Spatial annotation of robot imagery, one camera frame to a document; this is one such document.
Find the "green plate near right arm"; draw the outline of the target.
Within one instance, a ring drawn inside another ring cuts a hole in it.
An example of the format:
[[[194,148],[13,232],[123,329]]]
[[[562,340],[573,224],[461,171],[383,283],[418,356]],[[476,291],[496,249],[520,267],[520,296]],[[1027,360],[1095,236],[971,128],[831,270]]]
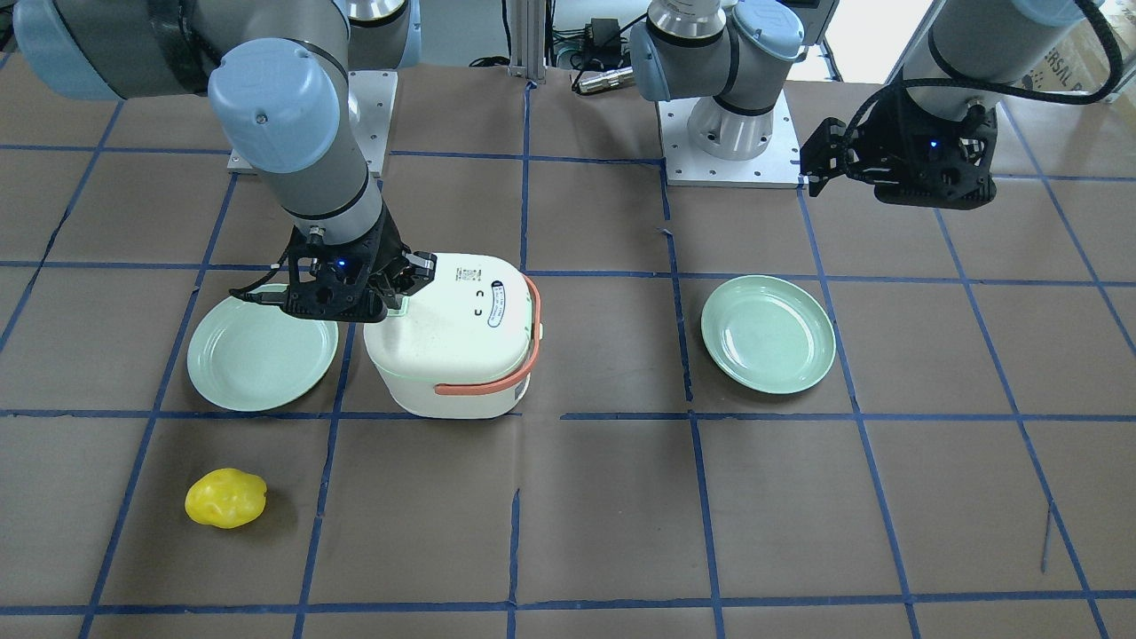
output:
[[[337,345],[335,322],[296,320],[228,296],[193,331],[187,377],[200,396],[224,409],[279,408],[325,377]]]

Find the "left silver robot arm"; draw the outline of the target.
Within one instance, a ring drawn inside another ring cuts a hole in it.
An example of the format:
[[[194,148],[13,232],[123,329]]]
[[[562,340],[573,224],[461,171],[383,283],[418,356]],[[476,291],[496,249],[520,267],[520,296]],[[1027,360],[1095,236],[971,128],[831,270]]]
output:
[[[1096,91],[1051,93],[1019,81],[1076,24],[1108,63]],[[778,1],[653,1],[630,32],[643,98],[694,99],[690,136],[724,161],[765,150],[772,109],[804,44],[804,25]],[[1003,97],[1084,106],[1124,78],[1124,49],[1099,1],[946,1],[897,68],[849,121],[821,121],[800,150],[817,197],[832,179],[871,185],[884,204],[971,210],[997,196],[991,161]]]

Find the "green plate near left arm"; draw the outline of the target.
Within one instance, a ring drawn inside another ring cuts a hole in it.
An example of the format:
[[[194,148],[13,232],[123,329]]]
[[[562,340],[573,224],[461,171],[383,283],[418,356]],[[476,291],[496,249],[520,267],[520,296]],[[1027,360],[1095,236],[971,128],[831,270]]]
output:
[[[788,280],[746,275],[707,296],[699,332],[730,380],[767,395],[819,384],[836,357],[835,327],[818,300]]]

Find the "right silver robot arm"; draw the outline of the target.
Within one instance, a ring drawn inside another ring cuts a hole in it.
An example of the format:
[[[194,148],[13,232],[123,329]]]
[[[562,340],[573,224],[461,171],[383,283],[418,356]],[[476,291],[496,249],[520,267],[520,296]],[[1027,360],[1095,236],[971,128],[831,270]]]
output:
[[[437,259],[401,240],[351,124],[352,73],[418,60],[415,1],[17,1],[12,32],[60,96],[208,99],[293,224],[287,287],[241,302],[377,323],[429,287]]]

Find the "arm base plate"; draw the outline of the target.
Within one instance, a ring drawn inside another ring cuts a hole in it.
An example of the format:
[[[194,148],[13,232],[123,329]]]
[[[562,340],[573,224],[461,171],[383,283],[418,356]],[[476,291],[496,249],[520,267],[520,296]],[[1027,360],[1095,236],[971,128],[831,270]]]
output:
[[[659,135],[665,149],[667,182],[678,186],[799,185],[797,134],[787,97],[780,93],[771,113],[741,122],[726,113],[721,121],[695,136],[694,122],[713,122],[710,110],[698,109],[698,99],[658,102]]]
[[[320,66],[216,70],[209,102],[233,147],[229,165],[285,174],[309,169],[332,149],[342,125],[368,171],[381,177],[395,105],[393,70],[349,73],[339,91]]]

